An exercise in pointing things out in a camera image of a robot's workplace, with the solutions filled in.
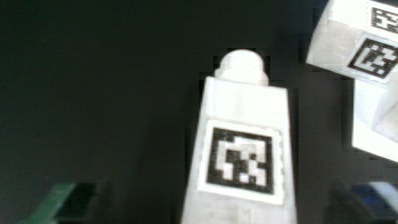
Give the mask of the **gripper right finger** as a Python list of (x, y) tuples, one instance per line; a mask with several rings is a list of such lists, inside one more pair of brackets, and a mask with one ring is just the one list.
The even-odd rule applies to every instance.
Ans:
[(330, 224), (398, 224), (398, 188), (389, 182), (332, 185)]

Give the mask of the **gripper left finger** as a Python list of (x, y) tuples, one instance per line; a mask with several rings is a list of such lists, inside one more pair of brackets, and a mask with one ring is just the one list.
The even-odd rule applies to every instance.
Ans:
[(96, 224), (99, 222), (96, 202), (96, 183), (56, 184), (19, 224)]

